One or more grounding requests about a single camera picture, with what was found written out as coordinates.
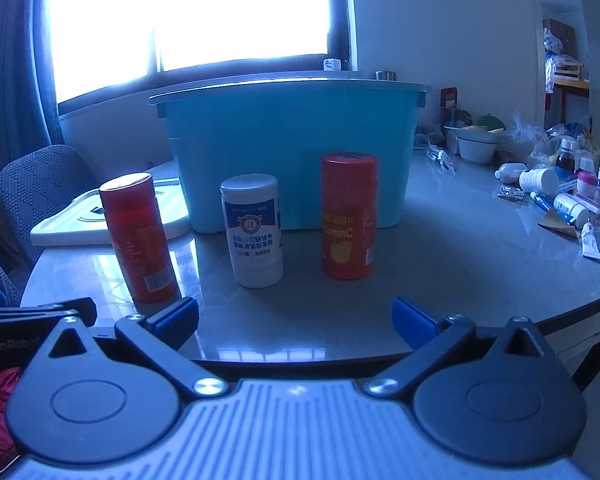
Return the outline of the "white blue-label bottle lying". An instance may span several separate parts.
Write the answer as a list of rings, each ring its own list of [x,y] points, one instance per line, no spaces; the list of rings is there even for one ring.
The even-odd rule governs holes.
[[[578,202],[571,194],[559,193],[556,195],[554,208],[558,214],[562,215],[562,218],[578,230],[582,229],[585,223],[590,220],[588,208]]]

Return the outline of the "white bowl with fruit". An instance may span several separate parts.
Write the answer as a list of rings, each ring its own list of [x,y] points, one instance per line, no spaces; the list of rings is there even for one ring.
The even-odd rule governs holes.
[[[503,129],[482,130],[446,126],[444,131],[454,136],[460,158],[474,165],[488,166],[496,147],[505,138]]]

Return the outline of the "red cylindrical bottle with barcode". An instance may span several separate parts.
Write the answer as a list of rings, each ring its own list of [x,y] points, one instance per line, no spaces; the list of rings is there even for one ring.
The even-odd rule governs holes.
[[[99,188],[105,220],[132,299],[156,304],[178,286],[160,218],[154,179],[137,172]]]

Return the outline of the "white bottle pink cap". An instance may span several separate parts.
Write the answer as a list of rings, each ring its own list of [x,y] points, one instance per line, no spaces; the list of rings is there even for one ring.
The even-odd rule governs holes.
[[[582,155],[577,170],[576,191],[580,196],[589,200],[594,198],[597,188],[597,178],[594,170],[593,159],[590,156]]]

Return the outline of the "red vitamin C bottle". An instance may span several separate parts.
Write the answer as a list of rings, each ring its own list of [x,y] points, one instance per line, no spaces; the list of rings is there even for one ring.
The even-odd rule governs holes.
[[[373,269],[378,160],[358,153],[322,159],[322,263],[330,278],[353,281]]]

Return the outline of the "blue curtain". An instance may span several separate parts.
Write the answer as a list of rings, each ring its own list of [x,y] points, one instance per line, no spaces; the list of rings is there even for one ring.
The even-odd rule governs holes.
[[[47,0],[0,0],[0,171],[62,142]]]

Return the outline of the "blue ointment tube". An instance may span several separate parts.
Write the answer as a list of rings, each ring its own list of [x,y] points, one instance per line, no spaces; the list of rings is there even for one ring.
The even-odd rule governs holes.
[[[537,192],[529,193],[532,202],[535,203],[536,206],[539,206],[542,210],[549,212],[554,209],[553,205],[542,195]]]

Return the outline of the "red black small box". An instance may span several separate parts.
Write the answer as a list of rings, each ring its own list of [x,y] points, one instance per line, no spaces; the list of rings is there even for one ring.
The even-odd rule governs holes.
[[[440,107],[457,108],[458,90],[456,87],[446,87],[440,90]]]

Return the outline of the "steel thermos flask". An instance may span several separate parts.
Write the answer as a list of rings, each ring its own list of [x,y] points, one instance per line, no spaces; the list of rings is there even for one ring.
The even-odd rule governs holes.
[[[376,70],[375,78],[377,80],[397,81],[398,76],[392,70]]]

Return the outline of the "green round object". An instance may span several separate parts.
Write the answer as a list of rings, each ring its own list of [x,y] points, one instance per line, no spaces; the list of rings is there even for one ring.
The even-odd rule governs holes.
[[[486,131],[506,129],[506,125],[504,124],[504,122],[502,122],[501,119],[498,119],[497,117],[491,114],[481,116],[477,120],[476,125],[483,128]]]

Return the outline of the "dark brown syrup bottle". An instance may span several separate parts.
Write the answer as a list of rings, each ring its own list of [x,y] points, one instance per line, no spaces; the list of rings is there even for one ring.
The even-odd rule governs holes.
[[[571,136],[560,140],[559,150],[555,160],[555,171],[561,181],[571,180],[576,172],[574,148],[576,141]]]

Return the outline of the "clear plastic bag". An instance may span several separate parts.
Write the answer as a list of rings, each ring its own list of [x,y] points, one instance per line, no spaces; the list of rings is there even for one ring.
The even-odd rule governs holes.
[[[502,162],[523,162],[528,168],[546,166],[546,144],[550,142],[543,127],[526,122],[519,110],[513,111],[513,125],[498,144]]]

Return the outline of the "small white squeeze bottle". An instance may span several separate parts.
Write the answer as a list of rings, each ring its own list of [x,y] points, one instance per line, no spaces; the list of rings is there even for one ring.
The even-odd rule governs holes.
[[[527,170],[527,165],[522,162],[506,162],[494,171],[494,177],[505,185],[515,185],[519,182],[520,175]]]

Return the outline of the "small white box on sill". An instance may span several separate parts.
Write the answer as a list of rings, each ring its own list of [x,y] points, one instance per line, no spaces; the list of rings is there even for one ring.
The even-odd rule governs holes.
[[[325,72],[340,72],[342,64],[339,58],[325,58],[323,61],[323,70]]]

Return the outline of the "teal plastic storage bin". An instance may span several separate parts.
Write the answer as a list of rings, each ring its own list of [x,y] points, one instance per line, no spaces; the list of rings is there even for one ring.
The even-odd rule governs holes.
[[[321,224],[321,162],[332,153],[378,159],[378,228],[401,218],[419,110],[430,88],[355,78],[261,79],[152,96],[166,124],[195,232],[224,229],[220,186],[241,174],[278,181],[282,226]]]

